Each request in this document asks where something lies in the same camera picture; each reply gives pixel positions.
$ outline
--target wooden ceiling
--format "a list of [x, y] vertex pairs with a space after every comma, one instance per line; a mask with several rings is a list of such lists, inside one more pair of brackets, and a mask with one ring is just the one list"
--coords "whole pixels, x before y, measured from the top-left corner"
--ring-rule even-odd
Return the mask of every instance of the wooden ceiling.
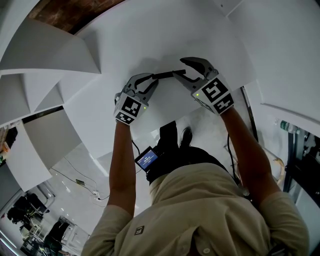
[[75, 34], [124, 0], [40, 0], [28, 17]]

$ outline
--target small screen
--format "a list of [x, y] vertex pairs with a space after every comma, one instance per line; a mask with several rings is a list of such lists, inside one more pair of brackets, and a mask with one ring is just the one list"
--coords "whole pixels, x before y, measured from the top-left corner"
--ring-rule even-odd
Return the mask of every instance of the small screen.
[[154, 160], [156, 160], [158, 157], [152, 150], [149, 150], [141, 159], [138, 160], [138, 165], [142, 169], [146, 169]]

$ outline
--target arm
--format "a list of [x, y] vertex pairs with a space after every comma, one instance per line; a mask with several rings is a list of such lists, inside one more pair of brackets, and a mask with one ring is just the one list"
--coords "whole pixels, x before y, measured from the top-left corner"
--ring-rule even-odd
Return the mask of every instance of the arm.
[[241, 179], [259, 205], [269, 195], [281, 191], [273, 179], [269, 159], [233, 107], [221, 117], [238, 158]]
[[126, 210], [132, 217], [136, 203], [136, 167], [130, 126], [117, 122], [110, 167], [108, 205]]

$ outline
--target white floor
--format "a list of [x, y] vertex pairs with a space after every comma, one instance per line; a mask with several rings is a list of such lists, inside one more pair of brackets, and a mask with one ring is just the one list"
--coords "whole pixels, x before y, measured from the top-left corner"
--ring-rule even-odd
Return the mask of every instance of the white floor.
[[[243, 100], [241, 91], [235, 91], [235, 108], [238, 110], [245, 123], [249, 126], [249, 115], [245, 102]], [[191, 126], [193, 139], [191, 145], [199, 147], [207, 151], [212, 156], [216, 157], [228, 170], [231, 171], [231, 159], [229, 153], [223, 148], [227, 143], [227, 131], [222, 119], [214, 115], [205, 108], [199, 108], [190, 114], [178, 119], [177, 130], [178, 136], [186, 126]], [[159, 130], [149, 133], [135, 141], [140, 151], [142, 152], [148, 146], [154, 147], [159, 139]], [[137, 150], [134, 148], [135, 156], [138, 156]], [[83, 177], [76, 172], [71, 165], [62, 159], [53, 168], [63, 173], [73, 181], [76, 179], [84, 181], [86, 187], [91, 191], [97, 189], [100, 193], [100, 198], [105, 198], [109, 195], [109, 178], [103, 174], [109, 173], [112, 152], [106, 154], [98, 159], [100, 168], [94, 163], [89, 155], [88, 150], [84, 144], [80, 144], [68, 155], [65, 156], [73, 167], [89, 178], [93, 179], [95, 183]], [[70, 221], [91, 234], [98, 220], [100, 219], [104, 206], [108, 199], [103, 202], [98, 202], [94, 196], [87, 189], [75, 184], [61, 174], [50, 170], [53, 177], [48, 180], [51, 185], [56, 199], [54, 204], [50, 207], [50, 214], [54, 218], [59, 218], [60, 215], [65, 216]], [[141, 213], [150, 204], [149, 183], [146, 180], [146, 174], [142, 170], [137, 175], [136, 182], [136, 211], [135, 214]]]

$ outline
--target beige shirt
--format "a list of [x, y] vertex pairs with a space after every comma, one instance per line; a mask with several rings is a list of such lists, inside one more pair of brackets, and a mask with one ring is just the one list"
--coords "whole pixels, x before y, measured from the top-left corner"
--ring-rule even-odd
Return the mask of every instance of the beige shirt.
[[211, 163], [180, 167], [155, 180], [152, 206], [133, 219], [109, 205], [83, 256], [266, 256], [275, 244], [308, 255], [308, 230], [288, 194], [277, 192], [259, 208], [232, 177]]

